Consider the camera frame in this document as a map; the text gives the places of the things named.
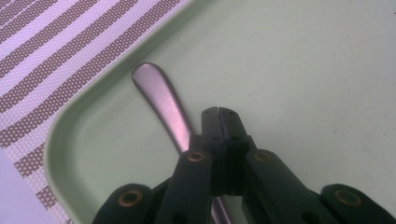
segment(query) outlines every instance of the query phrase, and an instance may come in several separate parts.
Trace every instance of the white stripe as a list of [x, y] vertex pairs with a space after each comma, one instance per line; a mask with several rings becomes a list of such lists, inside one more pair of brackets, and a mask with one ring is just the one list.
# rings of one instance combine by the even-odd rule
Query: white stripe
[[53, 205], [49, 209], [49, 213], [55, 218], [57, 223], [65, 223], [69, 219], [59, 203]]
[[[114, 61], [116, 61], [118, 58], [122, 57], [122, 55], [133, 48], [136, 44], [138, 44], [142, 39], [144, 39], [151, 31], [155, 30], [158, 25], [160, 25], [162, 22], [164, 22], [166, 19], [168, 19], [169, 16], [171, 16], [173, 13], [175, 13], [177, 10], [179, 10], [181, 7], [183, 7], [186, 3], [190, 2], [190, 0], [180, 0], [178, 4], [176, 4], [171, 10], [169, 10], [166, 14], [164, 14], [159, 20], [157, 20], [151, 27], [147, 29], [145, 33], [143, 33], [137, 40], [128, 48], [126, 49], [123, 53], [121, 53]], [[106, 70], [111, 64], [108, 64], [103, 70]]]
[[10, 2], [7, 3], [5, 6], [3, 6], [3, 7], [0, 9], [0, 12], [1, 12], [4, 8], [8, 7], [8, 5], [11, 4], [11, 3], [13, 3], [13, 2], [15, 2], [15, 0], [10, 1]]
[[0, 60], [3, 60], [9, 53], [32, 38], [56, 18], [60, 17], [62, 13], [73, 6], [75, 2], [77, 2], [77, 0], [56, 2], [15, 35], [0, 44]]
[[117, 3], [117, 0], [101, 0], [99, 3], [87, 10], [76, 21], [53, 37], [44, 46], [25, 58], [13, 70], [0, 79], [0, 96], [11, 90], [32, 70], [46, 61], [53, 53], [70, 42], [74, 37], [85, 30], [89, 25], [96, 21]]
[[135, 21], [137, 21], [156, 3], [155, 1], [152, 1], [151, 3], [142, 2], [143, 1], [140, 1], [138, 4], [136, 4], [131, 10], [129, 10], [115, 23], [109, 26], [109, 28], [107, 28], [103, 33], [97, 36], [84, 49], [79, 51], [69, 61], [61, 65], [17, 105], [14, 105], [12, 108], [5, 111], [2, 116], [7, 118], [7, 120], [4, 120], [0, 123], [0, 130], [4, 130], [6, 127], [9, 127], [13, 123], [32, 112], [56, 89], [58, 89], [59, 86], [61, 86], [62, 83], [64, 83], [71, 75], [77, 72], [77, 70], [87, 63], [91, 58], [96, 56], [96, 54], [98, 54], [106, 46], [111, 44], [115, 39], [122, 35]]
[[4, 25], [2, 25], [2, 26], [0, 27], [0, 29], [3, 28], [3, 27], [5, 27], [8, 23], [10, 23], [11, 21], [13, 21], [15, 18], [17, 18], [24, 10], [26, 10], [27, 8], [29, 8], [29, 7], [30, 7], [32, 4], [34, 4], [36, 1], [38, 1], [38, 0], [33, 1], [31, 4], [29, 4], [29, 6], [23, 8], [21, 11], [19, 11], [17, 15], [15, 15], [15, 16], [14, 16], [13, 18], [11, 18], [9, 21], [7, 21], [6, 23], [4, 23]]
[[45, 188], [48, 183], [46, 181], [46, 177], [44, 175], [44, 168], [40, 167], [38, 170], [36, 170], [34, 173], [31, 175], [28, 175], [25, 180], [29, 183], [29, 185], [32, 187], [33, 192], [37, 194]]
[[29, 152], [44, 143], [50, 125], [57, 113], [50, 116], [37, 128], [26, 134], [23, 138], [9, 147], [5, 147], [4, 151], [8, 154], [9, 159], [15, 163], [26, 156]]

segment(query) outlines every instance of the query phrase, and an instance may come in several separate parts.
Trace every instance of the spoon handle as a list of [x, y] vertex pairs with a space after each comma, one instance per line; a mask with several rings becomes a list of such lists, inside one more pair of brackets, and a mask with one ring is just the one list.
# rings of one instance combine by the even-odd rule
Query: spoon handle
[[[153, 63], [142, 63], [132, 72], [132, 80], [160, 118], [177, 151], [187, 151], [191, 125], [165, 72]], [[233, 223], [221, 197], [212, 199], [211, 221], [213, 224]]]

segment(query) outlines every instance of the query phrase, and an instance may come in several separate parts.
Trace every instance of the brass rivet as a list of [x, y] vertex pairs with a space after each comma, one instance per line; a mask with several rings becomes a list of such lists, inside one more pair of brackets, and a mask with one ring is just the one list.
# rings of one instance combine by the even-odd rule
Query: brass rivet
[[205, 158], [205, 155], [202, 154], [201, 152], [192, 152], [187, 156], [187, 159], [189, 161], [203, 161]]
[[265, 152], [256, 152], [254, 154], [254, 159], [256, 161], [269, 161], [271, 160], [271, 155]]
[[123, 192], [119, 197], [119, 204], [123, 207], [131, 207], [140, 203], [143, 199], [143, 193], [138, 189], [131, 189]]
[[340, 203], [351, 207], [359, 207], [363, 204], [361, 198], [358, 195], [345, 189], [337, 190], [334, 195]]

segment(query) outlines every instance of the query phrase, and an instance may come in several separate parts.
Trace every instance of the woven fabric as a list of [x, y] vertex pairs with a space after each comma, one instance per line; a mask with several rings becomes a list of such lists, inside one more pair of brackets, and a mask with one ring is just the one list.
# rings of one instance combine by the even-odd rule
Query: woven fabric
[[72, 223], [43, 169], [62, 106], [188, 0], [0, 3], [0, 147], [58, 223]]

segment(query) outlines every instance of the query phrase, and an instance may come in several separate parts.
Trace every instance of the spoon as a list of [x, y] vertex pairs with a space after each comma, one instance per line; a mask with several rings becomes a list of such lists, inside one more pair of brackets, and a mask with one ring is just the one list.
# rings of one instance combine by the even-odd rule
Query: spoon
[[[187, 151], [192, 128], [165, 72], [153, 63], [141, 63], [132, 72], [132, 80], [161, 120], [177, 151]], [[221, 197], [212, 199], [211, 221], [234, 223]]]

